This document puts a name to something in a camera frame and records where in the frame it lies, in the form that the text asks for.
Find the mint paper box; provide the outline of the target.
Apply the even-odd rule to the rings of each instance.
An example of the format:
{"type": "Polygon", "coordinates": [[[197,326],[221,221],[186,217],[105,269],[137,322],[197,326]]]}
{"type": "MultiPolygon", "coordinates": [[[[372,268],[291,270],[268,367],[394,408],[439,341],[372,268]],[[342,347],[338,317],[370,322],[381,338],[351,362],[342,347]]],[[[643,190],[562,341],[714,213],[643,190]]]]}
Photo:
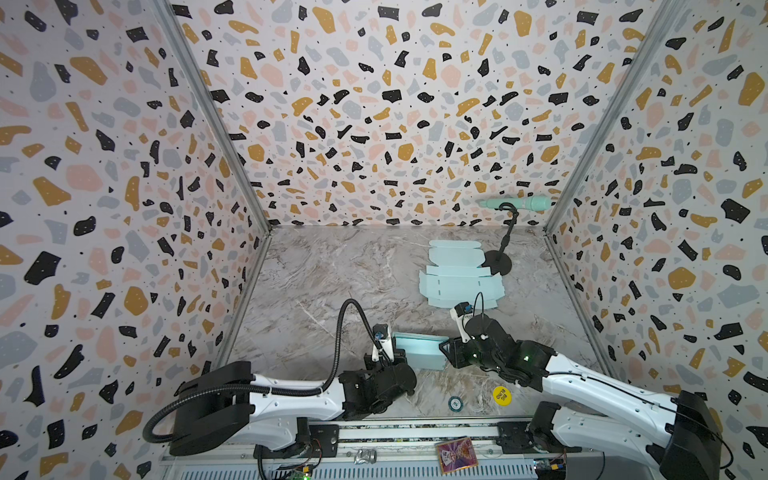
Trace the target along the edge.
{"type": "Polygon", "coordinates": [[[485,307],[492,309],[506,295],[502,277],[483,266],[485,255],[478,241],[431,240],[428,259],[430,264],[419,273],[419,292],[431,306],[472,304],[482,293],[485,307]]]}
{"type": "Polygon", "coordinates": [[[414,370],[442,371],[447,359],[439,345],[447,336],[395,332],[396,347],[405,351],[408,364],[414,370]]]}

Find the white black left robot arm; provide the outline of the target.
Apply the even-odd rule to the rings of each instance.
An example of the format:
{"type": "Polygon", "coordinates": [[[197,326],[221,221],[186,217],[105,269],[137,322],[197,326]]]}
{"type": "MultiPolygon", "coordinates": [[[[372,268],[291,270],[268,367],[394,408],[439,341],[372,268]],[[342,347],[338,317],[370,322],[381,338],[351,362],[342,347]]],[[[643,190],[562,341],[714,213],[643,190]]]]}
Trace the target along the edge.
{"type": "Polygon", "coordinates": [[[308,441],[310,420],[362,420],[415,392],[417,378],[403,358],[368,370],[345,371],[328,387],[254,375],[236,361],[184,384],[174,410],[169,453],[197,455],[232,440],[273,452],[308,441]]]}

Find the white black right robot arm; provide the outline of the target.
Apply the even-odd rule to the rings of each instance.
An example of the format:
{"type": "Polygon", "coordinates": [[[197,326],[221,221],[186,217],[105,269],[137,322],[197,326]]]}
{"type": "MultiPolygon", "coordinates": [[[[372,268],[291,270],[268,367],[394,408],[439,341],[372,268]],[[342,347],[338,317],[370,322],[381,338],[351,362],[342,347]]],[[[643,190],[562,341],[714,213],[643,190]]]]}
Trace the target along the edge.
{"type": "Polygon", "coordinates": [[[503,450],[591,449],[644,464],[665,479],[719,478],[726,446],[700,396],[628,385],[549,346],[514,339],[467,303],[450,313],[459,334],[439,348],[454,368],[475,366],[549,397],[521,432],[501,436],[503,450]]]}

